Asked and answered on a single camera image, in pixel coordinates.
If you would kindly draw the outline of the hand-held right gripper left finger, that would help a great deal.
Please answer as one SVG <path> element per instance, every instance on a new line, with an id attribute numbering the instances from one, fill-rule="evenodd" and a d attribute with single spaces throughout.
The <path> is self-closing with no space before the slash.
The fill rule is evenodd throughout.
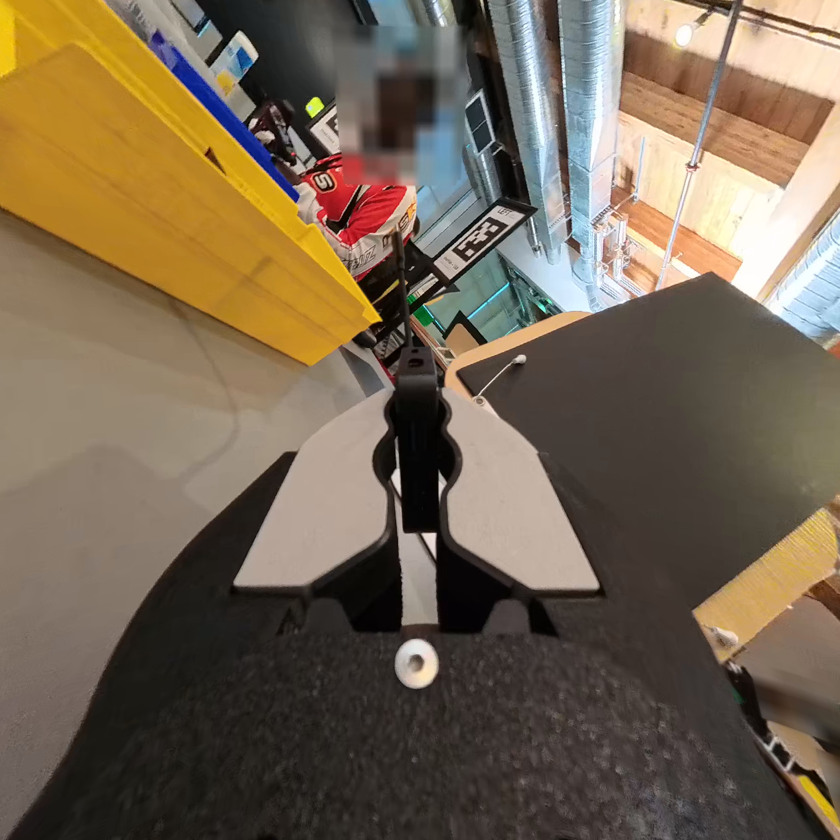
<path id="1" fill-rule="evenodd" d="M 247 595 L 338 602 L 362 632 L 396 632 L 403 576 L 391 391 L 339 415 L 294 454 L 233 581 Z"/>

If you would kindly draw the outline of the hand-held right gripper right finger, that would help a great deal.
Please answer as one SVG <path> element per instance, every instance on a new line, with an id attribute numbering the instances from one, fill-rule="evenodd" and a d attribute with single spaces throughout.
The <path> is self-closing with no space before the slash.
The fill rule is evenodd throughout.
<path id="1" fill-rule="evenodd" d="M 439 630 L 555 632 L 547 602 L 602 587 L 537 449 L 449 388 L 439 419 Z"/>

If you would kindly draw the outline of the black square adapter hub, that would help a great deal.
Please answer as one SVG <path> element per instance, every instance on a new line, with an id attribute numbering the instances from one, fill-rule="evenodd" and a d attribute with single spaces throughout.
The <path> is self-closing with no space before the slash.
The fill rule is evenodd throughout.
<path id="1" fill-rule="evenodd" d="M 438 531 L 438 379 L 432 351 L 413 342 L 403 235 L 392 232 L 405 343 L 395 375 L 395 434 L 402 525 L 407 533 Z"/>

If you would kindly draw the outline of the yellow storage bin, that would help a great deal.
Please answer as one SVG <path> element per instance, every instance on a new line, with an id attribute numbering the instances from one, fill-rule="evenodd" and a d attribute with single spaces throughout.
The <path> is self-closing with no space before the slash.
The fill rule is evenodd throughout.
<path id="1" fill-rule="evenodd" d="M 2 208 L 313 365 L 380 321 L 294 201 L 104 2 L 2 2 Z"/>

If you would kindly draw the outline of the wood framed black board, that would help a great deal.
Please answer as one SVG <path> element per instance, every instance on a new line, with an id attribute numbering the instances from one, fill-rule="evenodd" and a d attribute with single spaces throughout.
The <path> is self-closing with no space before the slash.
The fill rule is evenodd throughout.
<path id="1" fill-rule="evenodd" d="M 834 573 L 838 359 L 713 274 L 463 354 L 470 398 L 567 470 L 666 572 L 723 660 Z"/>

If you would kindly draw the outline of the black framed tan board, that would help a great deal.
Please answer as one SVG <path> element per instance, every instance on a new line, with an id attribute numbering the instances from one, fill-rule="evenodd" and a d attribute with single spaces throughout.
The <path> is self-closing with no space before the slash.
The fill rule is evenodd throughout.
<path id="1" fill-rule="evenodd" d="M 459 357 L 488 343 L 481 331 L 462 312 L 457 311 L 443 332 L 444 344 L 454 357 Z"/>

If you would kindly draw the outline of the black framed marker tag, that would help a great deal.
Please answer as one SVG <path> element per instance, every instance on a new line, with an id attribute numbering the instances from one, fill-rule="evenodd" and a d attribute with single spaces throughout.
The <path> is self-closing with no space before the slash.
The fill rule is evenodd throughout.
<path id="1" fill-rule="evenodd" d="M 431 276 L 447 287 L 528 222 L 536 212 L 536 207 L 515 199 L 497 199 L 433 258 Z"/>

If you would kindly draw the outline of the person in red white jacket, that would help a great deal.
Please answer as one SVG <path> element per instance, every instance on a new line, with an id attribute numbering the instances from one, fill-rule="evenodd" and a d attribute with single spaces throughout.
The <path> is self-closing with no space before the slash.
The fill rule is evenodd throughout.
<path id="1" fill-rule="evenodd" d="M 417 189 L 350 183 L 344 177 L 341 153 L 298 172 L 301 161 L 290 134 L 294 116 L 288 101 L 268 99 L 251 116 L 248 129 L 297 191 L 301 220 L 321 232 L 352 278 L 361 283 L 392 254 L 396 229 L 403 243 L 418 231 Z"/>

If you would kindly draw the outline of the blue storage bin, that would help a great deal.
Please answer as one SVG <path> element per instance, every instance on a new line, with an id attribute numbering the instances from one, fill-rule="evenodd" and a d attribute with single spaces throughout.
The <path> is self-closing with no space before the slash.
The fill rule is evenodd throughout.
<path id="1" fill-rule="evenodd" d="M 278 184 L 292 202 L 299 198 L 298 191 L 289 183 L 275 166 L 270 153 L 250 132 L 245 124 L 235 115 L 234 111 L 215 92 L 204 77 L 196 71 L 193 65 L 171 43 L 159 29 L 156 29 L 149 40 L 149 47 L 160 61 L 167 66 L 172 75 L 192 93 L 216 121 L 241 145 L 247 154 Z"/>

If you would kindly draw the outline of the grey ceiling conduit pipe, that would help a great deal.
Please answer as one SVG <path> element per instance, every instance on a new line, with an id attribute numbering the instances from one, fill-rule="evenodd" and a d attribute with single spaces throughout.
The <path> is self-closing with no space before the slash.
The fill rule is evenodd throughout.
<path id="1" fill-rule="evenodd" d="M 716 100 L 718 97 L 719 88 L 721 85 L 721 81 L 723 78 L 724 71 L 728 64 L 728 56 L 732 46 L 732 41 L 734 39 L 736 27 L 742 12 L 743 1 L 733 1 L 730 5 L 730 11 L 728 15 L 728 26 L 726 29 L 726 34 L 721 44 L 721 49 L 717 58 L 717 62 L 715 65 L 715 71 L 711 78 L 709 90 L 707 93 L 707 98 L 705 102 L 705 106 L 703 108 L 703 112 L 700 118 L 700 124 L 696 136 L 696 141 L 694 143 L 691 156 L 686 163 L 686 174 L 683 181 L 683 185 L 681 188 L 681 193 L 679 195 L 679 200 L 677 203 L 677 207 L 675 210 L 675 216 L 673 219 L 673 224 L 670 230 L 670 234 L 668 236 L 667 245 L 665 247 L 665 253 L 663 256 L 663 262 L 658 274 L 658 278 L 655 284 L 655 290 L 659 291 L 664 288 L 665 286 L 665 279 L 668 273 L 668 269 L 671 264 L 671 259 L 673 256 L 674 246 L 676 244 L 676 238 L 679 233 L 679 227 L 681 222 L 681 217 L 684 212 L 686 201 L 688 198 L 688 194 L 690 192 L 691 184 L 694 180 L 695 174 L 699 171 L 700 168 L 700 157 L 703 151 L 705 139 L 707 136 L 707 132 L 711 122 L 711 113 L 715 107 Z"/>

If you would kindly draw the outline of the white blue bottle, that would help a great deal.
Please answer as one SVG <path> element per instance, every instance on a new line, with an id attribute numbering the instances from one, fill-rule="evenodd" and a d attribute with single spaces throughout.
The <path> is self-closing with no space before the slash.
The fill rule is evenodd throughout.
<path id="1" fill-rule="evenodd" d="M 239 89 L 239 83 L 259 59 L 259 52 L 241 29 L 222 48 L 209 66 L 224 99 Z"/>

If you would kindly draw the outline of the ceiling spot lamp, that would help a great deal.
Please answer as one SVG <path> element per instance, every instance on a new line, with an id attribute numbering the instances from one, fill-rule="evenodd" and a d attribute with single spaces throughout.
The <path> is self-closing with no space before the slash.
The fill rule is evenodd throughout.
<path id="1" fill-rule="evenodd" d="M 712 15 L 714 15 L 714 10 L 710 8 L 691 23 L 678 26 L 674 35 L 675 46 L 679 49 L 685 49 L 691 43 L 698 30 L 706 25 Z"/>

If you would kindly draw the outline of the silver ventilation duct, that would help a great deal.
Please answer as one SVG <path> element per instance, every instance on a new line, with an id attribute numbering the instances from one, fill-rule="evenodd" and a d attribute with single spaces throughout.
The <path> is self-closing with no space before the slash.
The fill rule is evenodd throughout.
<path id="1" fill-rule="evenodd" d="M 537 238 L 555 263 L 572 239 L 572 271 L 591 312 L 606 308 L 596 224 L 612 208 L 627 2 L 555 2 L 560 59 L 544 2 L 486 8 Z"/>

